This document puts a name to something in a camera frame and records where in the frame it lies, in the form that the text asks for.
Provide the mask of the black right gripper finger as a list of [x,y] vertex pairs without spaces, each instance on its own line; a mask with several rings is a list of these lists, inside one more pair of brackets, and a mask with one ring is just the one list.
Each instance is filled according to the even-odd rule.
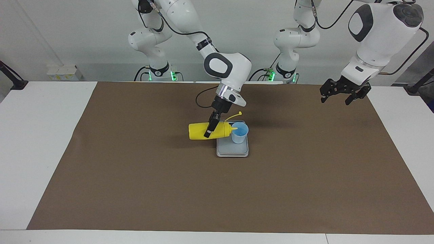
[[205,138],[209,138],[211,136],[212,132],[215,131],[218,123],[219,123],[219,114],[218,113],[212,113],[210,115],[210,118],[208,120],[208,126],[205,130],[205,133],[204,133]]

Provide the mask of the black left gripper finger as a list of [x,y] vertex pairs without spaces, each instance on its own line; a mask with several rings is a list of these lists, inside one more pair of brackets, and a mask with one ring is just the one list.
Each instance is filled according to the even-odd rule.
[[333,79],[327,79],[326,82],[320,87],[321,103],[333,95],[337,94],[336,82]]
[[354,100],[364,99],[371,90],[370,85],[364,85],[358,91],[352,90],[349,97],[345,100],[346,105],[350,105]]

